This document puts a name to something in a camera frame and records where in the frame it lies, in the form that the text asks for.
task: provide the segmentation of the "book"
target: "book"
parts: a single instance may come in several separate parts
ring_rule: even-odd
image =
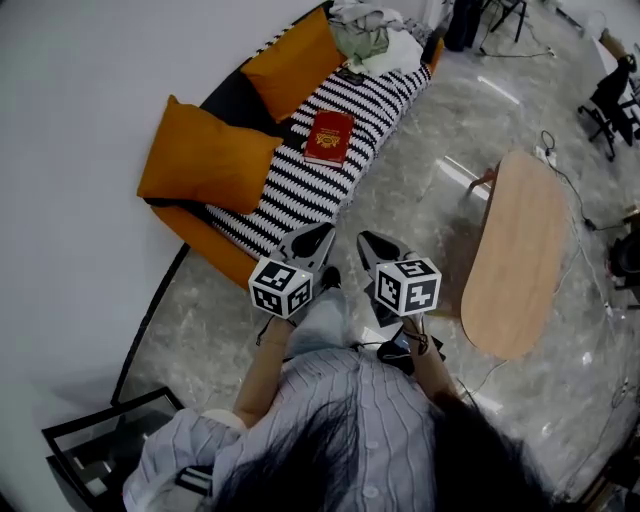
[[[304,159],[314,164],[342,167],[353,130],[353,116],[319,110],[304,148]]]

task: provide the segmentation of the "wooden tabletop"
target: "wooden tabletop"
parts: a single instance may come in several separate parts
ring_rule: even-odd
[[[536,344],[551,309],[567,228],[562,185],[515,151],[500,163],[487,209],[461,321],[476,347],[514,359]]]

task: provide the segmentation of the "white cube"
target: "white cube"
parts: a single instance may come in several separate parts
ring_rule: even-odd
[[[438,304],[442,274],[429,258],[381,263],[375,298],[399,316],[430,311]]]
[[[312,290],[311,272],[264,257],[249,278],[253,305],[280,318],[289,318],[309,302]]]

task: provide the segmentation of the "gray floor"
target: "gray floor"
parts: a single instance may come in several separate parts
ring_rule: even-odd
[[[638,151],[618,145],[618,159],[609,163],[602,146],[587,142],[592,126],[576,114],[588,96],[572,74],[584,42],[563,20],[530,11],[537,39],[551,45],[558,58],[483,59],[473,52],[445,52],[433,85],[417,99],[344,209],[332,260],[349,296],[354,339],[375,337],[366,329],[373,325],[362,293],[368,280],[355,250],[355,236],[363,229],[402,238],[433,259],[444,275],[443,307],[459,304],[486,201],[465,196],[465,187],[446,172],[450,167],[479,175],[510,149],[531,151],[547,129],[557,141],[559,168],[572,178],[596,224],[617,222],[623,208],[639,197]],[[527,28],[514,45],[516,23],[516,17],[510,19],[485,48],[544,51]],[[484,36],[484,26],[480,31]],[[480,83],[479,75],[511,91],[520,104]],[[555,488],[575,496],[636,417],[633,389],[615,402],[615,410],[612,397],[625,378],[630,388],[638,383],[640,313],[609,316],[604,307],[604,301],[615,308],[632,300],[628,292],[613,291],[604,265],[607,244],[625,231],[587,232],[575,197],[568,186],[565,191],[571,205],[566,254],[553,311],[534,350],[498,367],[501,361],[475,349],[457,321],[431,319],[429,329],[445,343],[449,370],[499,425],[527,441]],[[196,409],[230,406],[265,320],[243,290],[191,252],[147,330],[122,398],[162,383]]]

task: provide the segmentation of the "person's leg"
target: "person's leg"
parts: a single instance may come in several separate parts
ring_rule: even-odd
[[[286,357],[325,348],[344,348],[348,330],[347,300],[340,288],[328,288],[309,307],[291,333]]]

